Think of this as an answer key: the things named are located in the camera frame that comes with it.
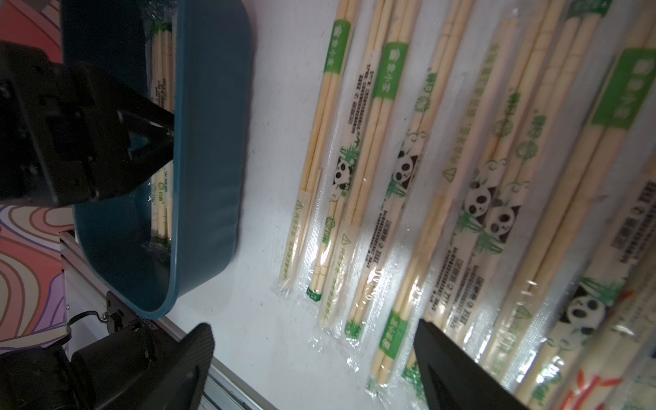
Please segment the teal storage box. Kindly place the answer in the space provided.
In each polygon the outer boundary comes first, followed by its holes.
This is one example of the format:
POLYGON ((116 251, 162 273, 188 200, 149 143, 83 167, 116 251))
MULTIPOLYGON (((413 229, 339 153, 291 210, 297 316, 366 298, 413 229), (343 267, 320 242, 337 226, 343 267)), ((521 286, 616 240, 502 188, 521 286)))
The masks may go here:
POLYGON ((239 1, 177 4, 173 240, 150 253, 150 188, 73 208, 97 277, 147 319, 221 273, 237 246, 254 44, 239 1))

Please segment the slim panda chopstick pack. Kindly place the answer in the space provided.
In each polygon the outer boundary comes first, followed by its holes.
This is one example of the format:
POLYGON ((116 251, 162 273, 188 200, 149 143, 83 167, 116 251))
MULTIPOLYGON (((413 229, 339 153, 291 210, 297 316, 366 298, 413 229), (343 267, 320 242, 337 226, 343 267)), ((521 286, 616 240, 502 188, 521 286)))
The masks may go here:
POLYGON ((454 1, 433 52, 414 107, 410 126, 396 156, 384 201, 361 270, 360 280, 344 328, 345 339, 360 343, 371 300, 391 253, 396 226, 418 172, 427 140, 440 107, 454 61, 475 3, 454 1))

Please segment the twin panda chopstick pack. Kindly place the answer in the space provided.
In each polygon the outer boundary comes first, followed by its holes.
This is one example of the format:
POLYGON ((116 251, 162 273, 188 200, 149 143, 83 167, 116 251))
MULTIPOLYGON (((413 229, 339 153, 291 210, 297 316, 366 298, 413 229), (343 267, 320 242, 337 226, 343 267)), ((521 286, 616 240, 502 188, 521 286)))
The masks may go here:
POLYGON ((608 1, 542 1, 525 33, 504 103, 486 130, 486 145, 432 292, 430 317, 438 325, 464 299, 475 250, 499 250, 516 216, 506 214, 514 188, 528 181, 540 142, 549 134, 580 61, 606 15, 608 1))

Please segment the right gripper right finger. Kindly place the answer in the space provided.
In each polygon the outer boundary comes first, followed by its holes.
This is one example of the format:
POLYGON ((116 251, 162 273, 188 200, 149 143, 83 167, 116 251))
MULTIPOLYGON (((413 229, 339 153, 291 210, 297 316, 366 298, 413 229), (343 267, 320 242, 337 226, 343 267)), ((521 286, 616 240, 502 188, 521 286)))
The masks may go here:
POLYGON ((525 410, 434 324, 419 321, 413 348, 428 408, 525 410))

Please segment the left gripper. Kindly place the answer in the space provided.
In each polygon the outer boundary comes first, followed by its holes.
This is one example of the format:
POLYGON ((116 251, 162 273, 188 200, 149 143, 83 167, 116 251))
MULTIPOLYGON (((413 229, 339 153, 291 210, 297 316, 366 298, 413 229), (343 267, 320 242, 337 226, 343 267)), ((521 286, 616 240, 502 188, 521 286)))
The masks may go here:
POLYGON ((90 64, 1 44, 1 201, 59 208, 125 196, 174 153, 174 114, 90 64))

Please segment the plain green text pack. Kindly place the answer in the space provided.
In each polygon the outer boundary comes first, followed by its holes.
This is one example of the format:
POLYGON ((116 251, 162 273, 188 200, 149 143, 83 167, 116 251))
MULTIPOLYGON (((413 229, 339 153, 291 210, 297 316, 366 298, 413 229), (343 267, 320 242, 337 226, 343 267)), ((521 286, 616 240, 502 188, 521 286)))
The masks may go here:
POLYGON ((470 167, 477 138, 488 119, 490 106, 495 103, 499 88, 507 75, 507 66, 514 55, 519 35, 519 17, 508 17, 496 29, 475 83, 464 108, 457 133, 449 141, 444 170, 438 174, 438 185, 429 213, 396 299, 389 313, 379 350, 372 365, 367 388, 378 393, 389 384, 391 372, 408 328, 409 316, 420 297, 432 261, 432 255, 442 236, 443 226, 459 197, 466 171, 470 167))

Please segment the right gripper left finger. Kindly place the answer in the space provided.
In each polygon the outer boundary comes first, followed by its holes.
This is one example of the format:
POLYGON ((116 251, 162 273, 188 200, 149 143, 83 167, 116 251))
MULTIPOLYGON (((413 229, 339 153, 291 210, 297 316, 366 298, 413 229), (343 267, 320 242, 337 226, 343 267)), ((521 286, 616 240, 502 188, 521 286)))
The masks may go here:
POLYGON ((198 409, 213 357, 211 326, 196 326, 104 409, 198 409))

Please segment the green band pack table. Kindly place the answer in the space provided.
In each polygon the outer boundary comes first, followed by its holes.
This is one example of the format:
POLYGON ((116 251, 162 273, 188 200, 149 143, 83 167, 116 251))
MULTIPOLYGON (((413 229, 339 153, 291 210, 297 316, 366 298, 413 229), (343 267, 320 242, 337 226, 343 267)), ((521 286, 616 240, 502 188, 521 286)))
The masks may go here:
POLYGON ((655 80, 655 3, 631 26, 507 292, 480 366, 502 382, 655 80))

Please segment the green band pack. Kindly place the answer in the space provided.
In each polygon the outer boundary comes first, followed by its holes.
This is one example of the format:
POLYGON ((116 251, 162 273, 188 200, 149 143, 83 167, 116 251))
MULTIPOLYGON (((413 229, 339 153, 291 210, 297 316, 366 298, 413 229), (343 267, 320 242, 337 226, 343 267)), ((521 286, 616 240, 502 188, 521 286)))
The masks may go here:
POLYGON ((278 276, 277 291, 281 295, 288 295, 296 280, 300 253, 309 224, 310 209, 318 191, 326 138, 338 100, 341 74, 348 59, 350 41, 359 7, 360 2, 357 0, 341 1, 338 4, 336 19, 331 28, 307 155, 303 164, 297 199, 291 215, 290 229, 285 240, 283 260, 278 276))
POLYGON ((418 1, 377 3, 357 82, 350 90, 350 112, 339 128, 342 136, 326 193, 329 207, 307 289, 307 297, 319 304, 318 325, 323 330, 336 320, 419 9, 418 1))

